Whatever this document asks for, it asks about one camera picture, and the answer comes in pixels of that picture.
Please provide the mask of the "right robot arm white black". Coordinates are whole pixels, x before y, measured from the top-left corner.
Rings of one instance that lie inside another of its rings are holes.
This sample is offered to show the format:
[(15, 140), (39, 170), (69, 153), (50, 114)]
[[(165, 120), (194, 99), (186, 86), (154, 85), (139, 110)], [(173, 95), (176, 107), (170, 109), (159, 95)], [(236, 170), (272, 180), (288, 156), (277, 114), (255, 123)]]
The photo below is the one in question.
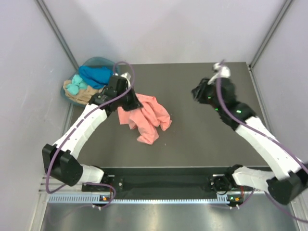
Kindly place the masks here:
[(287, 205), (308, 188), (308, 165), (277, 141), (247, 104), (236, 99), (235, 85), (228, 78), (203, 78), (192, 90), (193, 99), (211, 105), (223, 123), (246, 140), (265, 160), (270, 171), (234, 165), (225, 172), (225, 186), (237, 190), (248, 186), (268, 193)]

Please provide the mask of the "pink t shirt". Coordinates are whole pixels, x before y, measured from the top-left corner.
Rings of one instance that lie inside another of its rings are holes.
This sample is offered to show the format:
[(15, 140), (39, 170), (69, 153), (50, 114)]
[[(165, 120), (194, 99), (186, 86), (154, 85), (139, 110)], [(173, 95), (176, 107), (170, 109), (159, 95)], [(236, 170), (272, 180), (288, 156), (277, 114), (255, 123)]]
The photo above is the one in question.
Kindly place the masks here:
[(123, 107), (118, 107), (117, 113), (119, 123), (128, 125), (130, 129), (137, 129), (140, 133), (137, 141), (152, 145), (158, 138), (157, 127), (166, 131), (171, 123), (170, 114), (158, 103), (154, 96), (137, 94), (142, 107), (132, 111), (125, 111)]

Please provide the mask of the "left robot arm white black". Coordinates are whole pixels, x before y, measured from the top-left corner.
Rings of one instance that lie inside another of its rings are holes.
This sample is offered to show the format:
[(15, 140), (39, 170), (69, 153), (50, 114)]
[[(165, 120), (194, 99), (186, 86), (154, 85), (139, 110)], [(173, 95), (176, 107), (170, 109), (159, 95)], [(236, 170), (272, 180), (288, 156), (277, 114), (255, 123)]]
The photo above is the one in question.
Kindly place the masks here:
[(43, 164), (48, 179), (57, 179), (68, 186), (92, 184), (99, 191), (108, 188), (109, 176), (104, 170), (82, 165), (77, 159), (93, 132), (112, 112), (119, 107), (126, 112), (143, 107), (132, 87), (133, 80), (129, 73), (111, 76), (107, 86), (91, 97), (70, 129), (53, 145), (43, 147)]

